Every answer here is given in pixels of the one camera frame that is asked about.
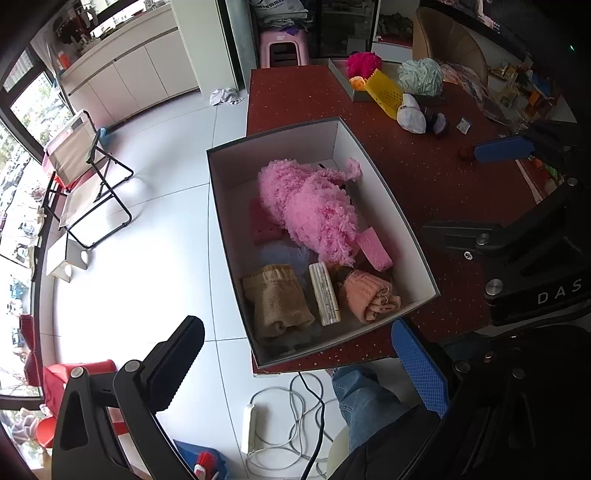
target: red table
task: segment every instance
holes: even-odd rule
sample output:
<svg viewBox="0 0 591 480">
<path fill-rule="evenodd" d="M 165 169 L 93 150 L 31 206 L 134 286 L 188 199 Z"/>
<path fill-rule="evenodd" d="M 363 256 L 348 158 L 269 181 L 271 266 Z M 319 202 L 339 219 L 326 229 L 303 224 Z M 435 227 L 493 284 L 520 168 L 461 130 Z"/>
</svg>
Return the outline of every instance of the red table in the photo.
<svg viewBox="0 0 591 480">
<path fill-rule="evenodd" d="M 458 148 L 498 136 L 476 102 L 458 85 L 444 84 L 445 103 L 436 109 L 449 133 L 413 135 L 375 102 L 352 102 L 326 66 L 253 70 L 246 134 L 340 116 L 353 131 L 392 189 L 427 257 L 441 297 L 410 318 L 428 340 L 446 338 L 489 323 L 480 266 L 430 248 L 421 226 L 430 220 L 472 220 L 506 225 L 534 205 L 531 190 L 514 162 L 475 164 L 459 160 Z M 456 129 L 472 122 L 467 135 Z M 335 367 L 393 356 L 390 325 L 337 347 L 286 362 L 265 372 Z M 261 372 L 253 364 L 255 372 Z"/>
</svg>

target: white tile floor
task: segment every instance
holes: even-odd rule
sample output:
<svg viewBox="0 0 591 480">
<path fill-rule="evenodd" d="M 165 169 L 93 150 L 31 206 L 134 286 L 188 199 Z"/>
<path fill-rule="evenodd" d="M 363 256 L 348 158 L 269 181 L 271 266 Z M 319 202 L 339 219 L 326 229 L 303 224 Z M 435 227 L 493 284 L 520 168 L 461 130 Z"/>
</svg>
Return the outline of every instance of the white tile floor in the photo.
<svg viewBox="0 0 591 480">
<path fill-rule="evenodd" d="M 293 374 L 254 377 L 245 331 L 233 296 L 219 225 L 209 187 L 206 150 L 246 133 L 248 99 L 238 105 L 209 107 L 200 94 L 172 100 L 127 122 L 111 134 L 109 149 L 135 170 L 118 192 L 134 221 L 92 250 L 86 271 L 74 269 L 72 281 L 55 281 L 53 341 L 56 361 L 92 362 L 111 358 L 118 367 L 143 359 L 155 343 L 168 338 L 186 315 L 202 319 L 206 342 L 168 410 L 158 414 L 173 439 L 216 448 L 234 478 L 247 473 L 239 450 L 242 411 L 257 391 L 289 385 Z M 81 240 L 90 240 L 124 219 L 109 202 L 80 224 Z M 52 241 L 57 237 L 52 234 Z M 379 375 L 402 399 L 416 402 L 399 362 L 379 362 Z M 316 372 L 324 398 L 334 398 L 330 379 Z M 310 385 L 319 390 L 310 377 Z M 312 396 L 296 381 L 307 405 Z M 258 429 L 270 442 L 287 440 L 291 411 L 287 394 L 263 393 L 256 400 Z M 344 426 L 336 402 L 326 409 L 326 430 Z M 317 430 L 306 420 L 308 455 Z M 330 445 L 325 442 L 321 455 Z M 273 450 L 258 458 L 268 466 L 291 463 L 294 456 Z M 282 472 L 258 475 L 299 477 L 305 461 Z"/>
</svg>

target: person's leg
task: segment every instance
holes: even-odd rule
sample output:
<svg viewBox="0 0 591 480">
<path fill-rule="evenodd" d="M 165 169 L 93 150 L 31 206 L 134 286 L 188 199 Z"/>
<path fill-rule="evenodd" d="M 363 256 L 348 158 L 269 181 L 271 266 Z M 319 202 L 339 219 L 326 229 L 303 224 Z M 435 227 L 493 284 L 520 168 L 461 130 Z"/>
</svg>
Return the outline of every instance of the person's leg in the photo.
<svg viewBox="0 0 591 480">
<path fill-rule="evenodd" d="M 373 370 L 361 365 L 338 368 L 332 385 L 349 426 L 350 452 L 410 409 L 378 383 Z"/>
</svg>

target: pink sponge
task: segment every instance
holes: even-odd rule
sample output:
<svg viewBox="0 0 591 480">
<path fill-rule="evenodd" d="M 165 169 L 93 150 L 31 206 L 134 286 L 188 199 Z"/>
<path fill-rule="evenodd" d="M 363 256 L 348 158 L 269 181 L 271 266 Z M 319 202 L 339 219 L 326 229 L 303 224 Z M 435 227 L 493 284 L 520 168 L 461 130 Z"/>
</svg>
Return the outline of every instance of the pink sponge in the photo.
<svg viewBox="0 0 591 480">
<path fill-rule="evenodd" d="M 374 227 L 369 227 L 365 232 L 360 233 L 357 236 L 357 244 L 369 260 L 369 263 L 371 263 L 371 266 L 378 272 L 383 272 L 394 265 L 388 252 L 384 250 L 382 242 L 379 241 Z"/>
<path fill-rule="evenodd" d="M 251 220 L 252 241 L 255 245 L 281 239 L 281 228 L 271 221 L 259 197 L 253 198 L 248 203 L 248 216 Z"/>
</svg>

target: peach towel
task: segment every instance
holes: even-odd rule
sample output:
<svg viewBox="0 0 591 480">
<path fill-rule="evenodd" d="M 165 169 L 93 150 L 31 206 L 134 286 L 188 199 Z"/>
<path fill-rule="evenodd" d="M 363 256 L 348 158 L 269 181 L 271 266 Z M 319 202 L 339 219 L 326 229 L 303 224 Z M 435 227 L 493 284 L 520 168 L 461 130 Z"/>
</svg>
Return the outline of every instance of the peach towel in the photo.
<svg viewBox="0 0 591 480">
<path fill-rule="evenodd" d="M 362 270 L 351 271 L 339 290 L 339 300 L 363 323 L 373 322 L 380 313 L 400 309 L 400 297 L 392 284 Z"/>
</svg>

